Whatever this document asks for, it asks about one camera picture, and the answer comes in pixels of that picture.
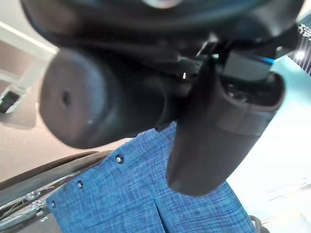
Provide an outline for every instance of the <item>blue shirt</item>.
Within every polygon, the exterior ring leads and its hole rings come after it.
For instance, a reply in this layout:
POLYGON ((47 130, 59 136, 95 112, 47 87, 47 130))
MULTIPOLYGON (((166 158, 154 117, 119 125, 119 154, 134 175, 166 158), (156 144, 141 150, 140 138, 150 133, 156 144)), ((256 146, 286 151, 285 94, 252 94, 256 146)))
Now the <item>blue shirt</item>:
POLYGON ((175 128, 172 123, 161 132, 139 134, 51 195, 47 203, 62 231, 255 233, 227 183, 195 198, 168 188, 165 175, 175 128), (119 155, 123 163, 117 162, 119 155))

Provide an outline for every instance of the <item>blue patterned shirt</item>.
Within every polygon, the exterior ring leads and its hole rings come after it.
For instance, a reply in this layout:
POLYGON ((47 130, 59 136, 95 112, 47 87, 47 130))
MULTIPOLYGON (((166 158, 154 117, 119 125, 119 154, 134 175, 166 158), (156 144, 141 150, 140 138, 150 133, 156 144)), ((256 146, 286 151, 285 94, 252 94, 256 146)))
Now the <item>blue patterned shirt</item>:
POLYGON ((168 188, 165 175, 175 128, 172 123, 161 132, 139 134, 51 195, 47 203, 62 231, 255 233, 227 183, 195 198, 168 188))

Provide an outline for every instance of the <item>black plastic housing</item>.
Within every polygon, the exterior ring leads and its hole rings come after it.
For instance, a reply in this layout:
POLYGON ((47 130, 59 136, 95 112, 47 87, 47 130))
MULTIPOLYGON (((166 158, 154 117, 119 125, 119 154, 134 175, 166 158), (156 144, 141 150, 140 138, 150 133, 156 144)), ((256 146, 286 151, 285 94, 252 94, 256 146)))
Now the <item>black plastic housing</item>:
POLYGON ((94 148, 175 120, 190 88, 105 51, 61 49, 42 84, 40 114, 65 144, 94 148))
POLYGON ((215 67, 208 61, 201 68, 178 118, 168 162, 168 186, 190 196, 205 195, 226 180, 260 138, 285 92, 282 77, 273 73, 264 82, 247 82, 252 90, 241 81, 235 85, 246 91, 231 90, 215 67))

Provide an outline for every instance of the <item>shirt button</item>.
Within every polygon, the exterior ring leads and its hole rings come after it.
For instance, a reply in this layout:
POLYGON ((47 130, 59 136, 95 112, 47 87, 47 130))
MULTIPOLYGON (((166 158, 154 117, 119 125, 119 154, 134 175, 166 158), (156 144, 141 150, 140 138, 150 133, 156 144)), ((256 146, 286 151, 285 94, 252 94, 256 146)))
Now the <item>shirt button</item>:
POLYGON ((80 188, 80 189, 83 188, 83 182, 82 181, 78 181, 78 188, 80 188))
POLYGON ((121 154, 117 154, 116 161, 117 161, 118 164, 123 164, 124 163, 123 156, 121 154))

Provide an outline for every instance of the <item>dark button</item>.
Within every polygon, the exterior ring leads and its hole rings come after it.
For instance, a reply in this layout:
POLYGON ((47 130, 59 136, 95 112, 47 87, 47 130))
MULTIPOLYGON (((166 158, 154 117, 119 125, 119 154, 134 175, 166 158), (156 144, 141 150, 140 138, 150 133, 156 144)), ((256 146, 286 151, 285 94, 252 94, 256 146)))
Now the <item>dark button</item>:
POLYGON ((124 158, 121 154, 116 155, 116 161, 118 164, 123 164, 124 163, 124 158))
POLYGON ((80 189, 83 188, 83 182, 82 181, 78 181, 78 188, 80 188, 80 189))

